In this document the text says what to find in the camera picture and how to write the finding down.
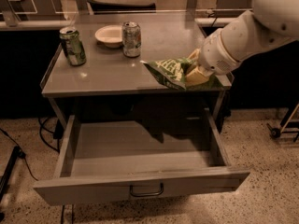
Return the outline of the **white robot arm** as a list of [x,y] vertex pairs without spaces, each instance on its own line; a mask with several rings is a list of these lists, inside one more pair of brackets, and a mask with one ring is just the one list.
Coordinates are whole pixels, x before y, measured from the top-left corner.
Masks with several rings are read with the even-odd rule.
[[299,38],[299,0],[251,0],[247,10],[205,38],[191,58],[185,81],[196,86],[213,75],[226,75],[247,58]]

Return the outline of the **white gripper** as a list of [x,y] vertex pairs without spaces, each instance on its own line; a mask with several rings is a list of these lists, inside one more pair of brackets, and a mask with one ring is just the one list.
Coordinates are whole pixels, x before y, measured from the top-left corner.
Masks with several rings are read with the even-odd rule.
[[189,55],[189,59],[198,60],[200,66],[187,71],[185,84],[200,85],[208,82],[213,74],[225,75],[238,68],[242,61],[235,57],[236,47],[233,43],[241,36],[242,32],[236,27],[220,28],[209,35],[202,47]]

